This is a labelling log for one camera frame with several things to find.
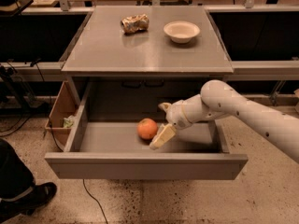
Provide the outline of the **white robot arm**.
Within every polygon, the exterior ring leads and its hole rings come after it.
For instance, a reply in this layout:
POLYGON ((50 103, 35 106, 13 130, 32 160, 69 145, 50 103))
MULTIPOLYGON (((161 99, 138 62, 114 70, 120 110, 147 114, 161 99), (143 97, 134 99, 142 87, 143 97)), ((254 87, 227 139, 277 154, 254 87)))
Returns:
POLYGON ((165 112, 167 124, 158 129, 149 144, 151 149, 160 148, 196 122, 231 115, 299 162, 299 119, 253 102, 223 81, 210 80, 199 94, 173 104, 161 103, 159 108, 165 112))

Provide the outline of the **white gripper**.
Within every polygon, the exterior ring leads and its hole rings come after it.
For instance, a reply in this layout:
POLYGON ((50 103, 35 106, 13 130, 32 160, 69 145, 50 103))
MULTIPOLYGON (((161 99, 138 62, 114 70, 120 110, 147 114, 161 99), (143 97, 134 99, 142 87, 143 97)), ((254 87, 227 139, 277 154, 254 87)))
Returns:
POLYGON ((184 102, 182 100, 173 104, 160 103, 158 104, 158 107, 166 112, 165 118, 170 124, 162 124, 158 129, 157 134, 153 137, 149 144, 149 147, 153 150, 162 147, 165 143, 172 139, 177 133, 176 129, 182 130, 191 126, 184 114, 184 102))

